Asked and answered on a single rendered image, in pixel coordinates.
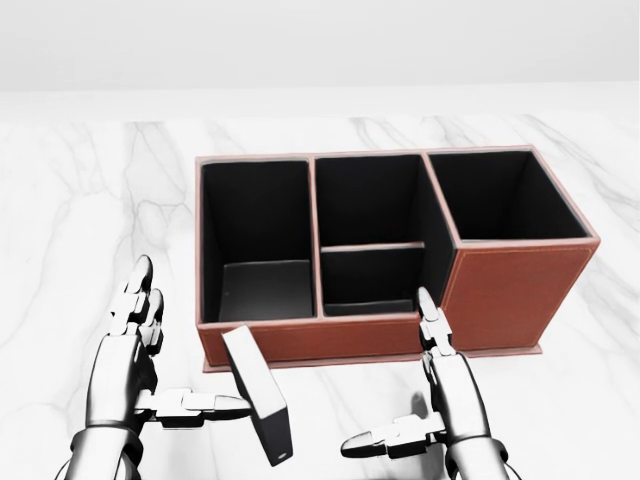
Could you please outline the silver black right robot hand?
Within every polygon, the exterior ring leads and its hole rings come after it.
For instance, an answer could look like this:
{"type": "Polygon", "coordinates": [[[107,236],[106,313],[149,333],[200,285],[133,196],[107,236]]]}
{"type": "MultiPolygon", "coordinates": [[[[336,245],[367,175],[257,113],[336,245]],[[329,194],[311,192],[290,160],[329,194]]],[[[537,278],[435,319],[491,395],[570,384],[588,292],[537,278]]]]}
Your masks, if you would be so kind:
{"type": "Polygon", "coordinates": [[[451,447],[490,435],[479,388],[466,357],[453,347],[452,330],[443,310],[424,287],[418,289],[417,299],[422,365],[432,412],[425,417],[399,417],[390,425],[345,440],[340,448],[345,458],[406,458],[424,453],[434,443],[451,447]]]}

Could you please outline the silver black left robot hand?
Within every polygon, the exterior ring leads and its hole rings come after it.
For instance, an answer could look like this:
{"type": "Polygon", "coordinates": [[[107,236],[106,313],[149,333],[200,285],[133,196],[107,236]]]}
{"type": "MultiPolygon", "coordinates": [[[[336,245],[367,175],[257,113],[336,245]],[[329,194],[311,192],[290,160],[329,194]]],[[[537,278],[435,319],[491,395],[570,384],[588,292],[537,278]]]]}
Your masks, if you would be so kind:
{"type": "Polygon", "coordinates": [[[207,421],[251,415],[242,398],[173,388],[158,393],[154,357],[164,334],[164,298],[152,286],[153,263],[142,255],[119,286],[110,307],[108,333],[101,340],[87,393],[86,424],[139,432],[147,422],[165,429],[200,428],[207,421]]]}

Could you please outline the red-brown desk caddy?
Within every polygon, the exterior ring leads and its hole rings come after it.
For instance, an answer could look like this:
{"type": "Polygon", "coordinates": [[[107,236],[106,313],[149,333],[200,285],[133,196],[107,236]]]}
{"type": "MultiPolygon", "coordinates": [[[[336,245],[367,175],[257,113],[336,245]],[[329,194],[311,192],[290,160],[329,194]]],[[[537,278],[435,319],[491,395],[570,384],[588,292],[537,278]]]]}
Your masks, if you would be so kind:
{"type": "Polygon", "coordinates": [[[196,328],[275,367],[411,360],[425,287],[473,356],[535,354],[600,240],[531,146],[204,156],[196,328]]]}

